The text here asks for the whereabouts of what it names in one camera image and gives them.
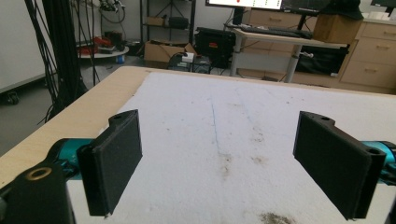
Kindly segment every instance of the wheel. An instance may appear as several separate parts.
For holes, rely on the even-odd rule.
[[[20,98],[15,91],[9,92],[8,94],[8,102],[12,105],[17,105],[20,102]]]

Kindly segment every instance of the cardboard box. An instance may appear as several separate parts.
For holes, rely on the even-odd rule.
[[[319,14],[313,39],[334,44],[351,44],[361,27],[356,21],[340,15]]]
[[[162,64],[158,68],[163,68],[164,63],[168,64],[171,57],[180,52],[197,54],[190,43],[150,40],[145,44],[146,65],[156,67]]]
[[[161,17],[148,17],[147,24],[148,25],[165,26],[165,19],[163,19]]]

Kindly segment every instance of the drawer handle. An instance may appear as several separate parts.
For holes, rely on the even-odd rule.
[[[281,18],[270,17],[270,21],[282,21]]]
[[[394,32],[384,31],[384,35],[396,35]]]
[[[376,68],[364,68],[367,73],[376,73],[378,70]]]
[[[377,45],[376,48],[377,49],[390,49],[390,46],[389,45],[386,45],[386,46]]]

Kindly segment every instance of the black box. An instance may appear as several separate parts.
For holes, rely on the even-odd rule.
[[[212,67],[227,68],[233,54],[235,34],[203,27],[198,27],[197,31],[195,50],[201,55],[208,56],[212,61]]]

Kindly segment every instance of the mounting hole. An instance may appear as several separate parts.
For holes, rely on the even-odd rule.
[[[46,177],[51,172],[52,172],[52,169],[49,167],[40,167],[40,168],[34,169],[33,171],[29,172],[26,175],[26,179],[32,180],[32,181],[39,180],[39,179]]]
[[[380,152],[378,149],[375,149],[375,148],[370,148],[370,149],[368,150],[368,152],[371,153],[371,154],[374,154],[374,155],[379,155],[379,154],[381,154],[381,152]]]

